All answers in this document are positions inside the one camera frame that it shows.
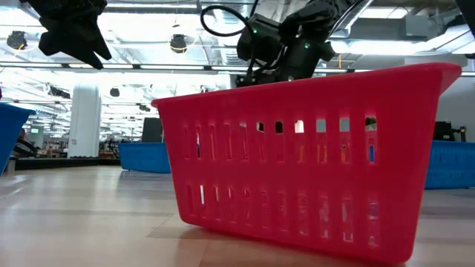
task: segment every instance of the blue bin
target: blue bin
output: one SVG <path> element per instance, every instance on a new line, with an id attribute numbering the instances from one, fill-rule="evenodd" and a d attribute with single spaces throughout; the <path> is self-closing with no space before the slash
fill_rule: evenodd
<path id="1" fill-rule="evenodd" d="M 0 104 L 0 175 L 3 174 L 23 124 L 35 111 Z"/>
<path id="2" fill-rule="evenodd" d="M 169 174 L 165 143 L 119 144 L 120 165 L 125 170 Z"/>
<path id="3" fill-rule="evenodd" d="M 475 187 L 475 143 L 433 141 L 426 189 Z"/>

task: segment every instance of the laminate floor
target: laminate floor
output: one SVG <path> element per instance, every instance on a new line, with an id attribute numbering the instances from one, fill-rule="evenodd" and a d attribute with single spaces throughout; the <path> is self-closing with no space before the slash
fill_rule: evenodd
<path id="1" fill-rule="evenodd" d="M 475 266 L 475 190 L 426 191 L 406 266 Z M 375 266 L 181 222 L 169 175 L 118 167 L 0 177 L 1 267 Z"/>

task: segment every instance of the black cable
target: black cable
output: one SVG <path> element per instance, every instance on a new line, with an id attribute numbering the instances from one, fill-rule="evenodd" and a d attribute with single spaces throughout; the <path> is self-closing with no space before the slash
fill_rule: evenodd
<path id="1" fill-rule="evenodd" d="M 389 13 L 389 15 L 387 15 L 386 19 L 388 19 L 389 17 L 391 17 L 391 15 L 393 15 L 393 13 L 395 13 L 399 8 L 404 8 L 404 10 L 406 10 L 407 14 L 410 13 L 410 11 L 408 10 L 407 7 L 405 6 L 397 6 L 395 9 L 393 9 L 393 11 L 391 11 L 391 13 Z"/>
<path id="2" fill-rule="evenodd" d="M 208 33 L 210 33 L 214 36 L 218 36 L 218 37 L 231 37 L 231 36 L 236 36 L 237 34 L 243 32 L 243 29 L 235 31 L 233 33 L 218 33 L 217 31 L 212 30 L 205 23 L 205 15 L 211 10 L 223 10 L 223 11 L 231 13 L 232 15 L 236 16 L 236 18 L 238 18 L 240 21 L 242 21 L 244 23 L 244 27 L 246 27 L 247 30 L 249 30 L 249 32 L 252 32 L 251 25 L 248 23 L 246 18 L 244 18 L 241 14 L 239 14 L 238 11 L 236 11 L 236 10 L 230 8 L 230 7 L 225 7 L 225 6 L 220 6 L 220 5 L 212 5 L 212 6 L 209 6 L 209 7 L 206 7 L 205 9 L 203 9 L 203 11 L 201 11 L 201 15 L 200 15 L 201 24 L 202 24 L 203 28 Z"/>
<path id="3" fill-rule="evenodd" d="M 251 9 L 251 16 L 254 14 L 257 6 L 258 6 L 258 3 L 259 3 L 259 0 L 255 0 L 254 4 L 252 5 L 252 9 Z M 251 84 L 252 83 L 252 68 L 254 67 L 254 64 L 257 62 L 256 59 L 255 59 L 255 53 L 254 53 L 254 47 L 255 47 L 255 37 L 252 35 L 252 27 L 251 27 L 251 24 L 248 22 L 248 20 L 246 18 L 244 18 L 244 16 L 242 16 L 238 11 L 230 8 L 230 7 L 225 7 L 225 6 L 220 6 L 220 5 L 211 5 L 209 7 L 206 7 L 205 9 L 203 9 L 203 11 L 201 11 L 201 15 L 200 15 L 200 22 L 201 22 L 201 25 L 203 26 L 203 28 L 209 32 L 210 34 L 214 35 L 214 36 L 218 36 L 218 37 L 231 37 L 231 36 L 236 36 L 237 34 L 240 34 L 243 32 L 244 28 L 241 29 L 241 30 L 238 30 L 238 31 L 235 31 L 233 33 L 218 33 L 217 31 L 214 31 L 212 30 L 211 28 L 208 27 L 208 25 L 206 25 L 205 23 L 205 15 L 211 11 L 211 10 L 223 10 L 223 11 L 226 11 L 228 13 L 231 13 L 232 15 L 234 15 L 236 18 L 238 18 L 240 21 L 242 21 L 244 23 L 244 28 L 246 28 L 250 33 L 251 33 L 251 43 L 252 43 L 252 50 L 251 50 L 251 61 L 249 63 L 249 66 L 247 68 L 247 72 L 246 72 L 246 82 L 248 84 Z"/>
<path id="4" fill-rule="evenodd" d="M 251 13 L 249 14 L 249 18 L 252 17 L 255 13 L 255 9 L 258 8 L 259 0 L 254 0 L 254 4 L 252 5 Z"/>
<path id="5" fill-rule="evenodd" d="M 330 34 L 328 35 L 329 37 L 341 26 L 341 24 L 344 22 L 344 20 L 348 17 L 348 15 L 357 7 L 359 6 L 364 0 L 359 0 L 359 1 L 356 1 L 354 2 L 350 8 L 347 9 L 347 11 L 345 11 L 343 13 L 343 15 L 340 17 L 340 19 L 335 23 L 335 25 L 333 25 L 333 28 L 332 30 L 330 31 Z"/>

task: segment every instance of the black robotic arm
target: black robotic arm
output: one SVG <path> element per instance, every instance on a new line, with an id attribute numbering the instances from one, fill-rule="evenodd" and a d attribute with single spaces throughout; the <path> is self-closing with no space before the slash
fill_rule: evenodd
<path id="1" fill-rule="evenodd" d="M 63 52 L 98 70 L 103 66 L 95 53 L 106 60 L 112 58 L 97 26 L 97 17 L 107 5 L 106 0 L 20 0 L 20 2 L 28 2 L 41 16 L 39 22 L 47 32 L 40 38 L 39 49 L 46 56 Z"/>
<path id="2" fill-rule="evenodd" d="M 312 77 L 320 61 L 334 57 L 332 32 L 362 0 L 312 0 L 282 23 L 254 14 L 237 44 L 240 59 L 255 57 L 263 67 L 240 76 L 238 87 Z"/>

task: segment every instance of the column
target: column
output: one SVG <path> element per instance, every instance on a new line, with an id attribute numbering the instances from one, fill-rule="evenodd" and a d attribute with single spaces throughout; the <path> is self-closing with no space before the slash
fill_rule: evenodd
<path id="1" fill-rule="evenodd" d="M 238 77 L 238 75 L 236 75 L 236 74 L 229 74 L 229 84 L 228 84 L 227 89 L 236 88 L 236 78 L 237 77 Z"/>
<path id="2" fill-rule="evenodd" d="M 101 107 L 98 85 L 78 84 L 74 87 L 68 158 L 99 156 Z"/>

